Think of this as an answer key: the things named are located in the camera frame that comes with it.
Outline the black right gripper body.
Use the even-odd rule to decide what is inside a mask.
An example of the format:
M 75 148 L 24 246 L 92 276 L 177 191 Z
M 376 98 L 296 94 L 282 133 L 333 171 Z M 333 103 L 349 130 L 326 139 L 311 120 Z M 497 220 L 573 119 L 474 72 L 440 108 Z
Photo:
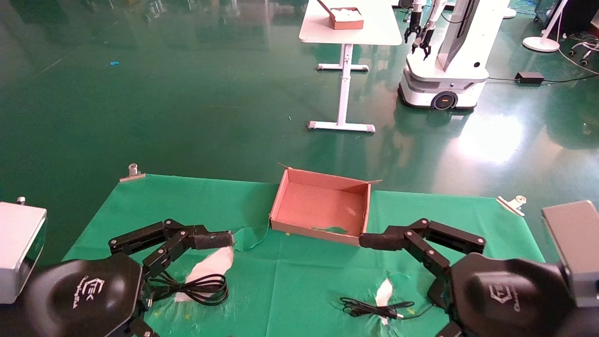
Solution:
M 478 253 L 437 277 L 428 297 L 449 317 L 441 337 L 556 337 L 577 307 L 559 267 Z

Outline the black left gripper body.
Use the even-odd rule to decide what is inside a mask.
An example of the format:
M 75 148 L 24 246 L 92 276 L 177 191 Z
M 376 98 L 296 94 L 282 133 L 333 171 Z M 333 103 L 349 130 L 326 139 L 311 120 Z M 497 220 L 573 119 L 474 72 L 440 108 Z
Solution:
M 24 337 L 155 337 L 143 320 L 143 267 L 125 254 L 35 271 L 22 292 Z

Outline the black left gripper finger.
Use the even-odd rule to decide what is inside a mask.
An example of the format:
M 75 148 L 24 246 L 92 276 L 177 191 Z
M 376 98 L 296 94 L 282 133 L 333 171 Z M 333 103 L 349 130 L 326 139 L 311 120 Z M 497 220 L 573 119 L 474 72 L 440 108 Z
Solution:
M 158 254 L 181 255 L 189 249 L 225 248 L 233 243 L 234 235 L 230 231 L 210 232 L 203 225 L 186 226 L 166 219 L 110 239 L 109 249 L 111 254 L 132 255 L 158 247 Z
M 144 277 L 159 276 L 189 249 L 203 251 L 231 247 L 233 243 L 232 232 L 178 232 L 143 260 Z

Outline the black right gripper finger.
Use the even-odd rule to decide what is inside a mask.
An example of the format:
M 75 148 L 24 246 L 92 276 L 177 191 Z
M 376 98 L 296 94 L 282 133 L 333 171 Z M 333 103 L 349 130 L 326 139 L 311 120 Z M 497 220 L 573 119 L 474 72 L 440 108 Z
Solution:
M 486 245 L 482 237 L 428 219 L 419 219 L 409 226 L 388 226 L 383 233 L 363 233 L 359 237 L 363 248 L 406 250 L 411 254 L 434 254 L 431 242 L 463 254 L 482 254 Z
M 439 254 L 427 241 L 427 235 L 418 232 L 383 232 L 361 234 L 361 247 L 377 251 L 408 252 L 436 277 L 443 277 L 449 269 L 449 260 Z

